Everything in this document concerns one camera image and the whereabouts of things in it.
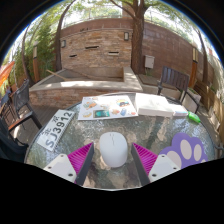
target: glass table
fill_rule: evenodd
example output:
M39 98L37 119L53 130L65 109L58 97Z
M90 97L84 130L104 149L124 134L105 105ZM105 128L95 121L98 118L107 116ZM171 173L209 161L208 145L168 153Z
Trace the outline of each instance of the glass table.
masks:
M128 95L133 105L135 102L135 93L107 95ZM76 149L94 142L94 155L83 187L116 190L141 187L131 154L133 142L159 154L162 149L171 146L176 133L182 132L190 137L200 138L208 161L215 159L213 143L208 132L202 124L197 124L188 117L165 118L139 115L130 118L78 121L80 103L68 108L76 114L63 133L54 152L50 152L36 143L41 133L40 130L30 145L25 163L43 169L58 154L70 154ZM121 167L108 167L102 159L99 139L106 132L119 132L127 140L128 158Z

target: raised planter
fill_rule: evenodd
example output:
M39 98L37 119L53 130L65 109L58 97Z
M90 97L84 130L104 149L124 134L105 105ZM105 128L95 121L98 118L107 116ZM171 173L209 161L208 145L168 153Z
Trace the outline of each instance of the raised planter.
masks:
M201 100L201 96L193 89L188 88L187 92L195 99L195 101L197 103L200 102ZM197 104L191 99L190 96L188 96L186 94L186 96L184 97L183 103L182 105L189 111L191 111L192 113L195 113L196 109L197 109Z
M62 80L61 78L55 78L54 75L51 75L29 89L30 101L32 105L46 105L65 109L82 101L82 98L85 96L98 96L115 92L143 92L132 69L130 67L124 67L121 70L123 82L91 80L63 82L60 81Z

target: wall light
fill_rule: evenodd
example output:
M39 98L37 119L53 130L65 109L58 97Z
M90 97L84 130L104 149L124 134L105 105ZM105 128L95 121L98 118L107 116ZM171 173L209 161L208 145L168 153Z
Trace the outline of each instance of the wall light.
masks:
M198 63L198 50L197 48L193 48L193 61Z
M61 47L65 47L66 46L66 40L63 40L62 42L61 42Z
M129 40L129 33L128 32L124 32L124 40Z

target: patio chair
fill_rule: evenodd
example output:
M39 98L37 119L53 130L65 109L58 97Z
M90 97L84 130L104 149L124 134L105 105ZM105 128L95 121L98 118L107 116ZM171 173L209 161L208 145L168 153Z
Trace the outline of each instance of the patio chair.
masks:
M4 117L0 117L0 158L24 163L27 149L28 144L13 138Z
M17 117L20 119L19 111L24 107L25 105L28 107L30 111L33 112L33 115L37 117L36 113L34 112L33 108L29 104L29 80L24 80L22 86L14 92L13 96L13 104L15 107L15 111L17 114Z
M11 139L12 141L16 142L16 143L20 143L22 145L24 145L22 142L20 142L17 138L13 138L13 136L10 134L11 131L13 131L17 126L19 126L20 124L23 124L25 121L32 119L33 122L35 123L35 125L41 129L42 125L41 123L38 121L38 119L36 118L36 116L34 115L33 111L27 113L23 118L20 118L19 120L17 120L16 122L14 122L13 124L11 124L10 126L7 125L4 115L2 113L2 108L0 109L0 131L8 138Z
M18 145L0 131L0 158L24 163L28 145Z
M178 89L179 91L184 91L184 95L182 97L181 100L176 100L174 98L165 96L167 99L182 105L183 100L186 96L186 94L195 102L195 104L197 105L195 114L198 111L198 108L200 106L200 104L187 92L187 88L188 88L188 83L189 83L189 76L186 74L183 74L181 72L178 72L172 68L168 68L166 66L163 66L163 72L162 72L162 76L160 81L158 82L158 92L157 95L162 95L161 91L163 89L163 83L164 84L168 84L170 86L175 87L176 89Z
M16 120L15 113L13 111L13 108L11 107L11 103L10 103L10 99L9 99L8 94L5 94L5 96L3 96L2 100L1 100L1 107L3 105L5 105L5 106L3 107L2 113L4 114L4 117L6 118L8 123L10 123L9 120L8 120L8 115L10 113L12 114L13 119Z

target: paper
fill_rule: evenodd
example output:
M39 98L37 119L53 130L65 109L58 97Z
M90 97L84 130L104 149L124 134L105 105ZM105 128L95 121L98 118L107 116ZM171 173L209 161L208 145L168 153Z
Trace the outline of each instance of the paper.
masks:
M114 119L138 116L128 96L83 97L78 120Z
M75 112L69 110L58 110L41 132L37 143L49 151L54 151L74 114Z

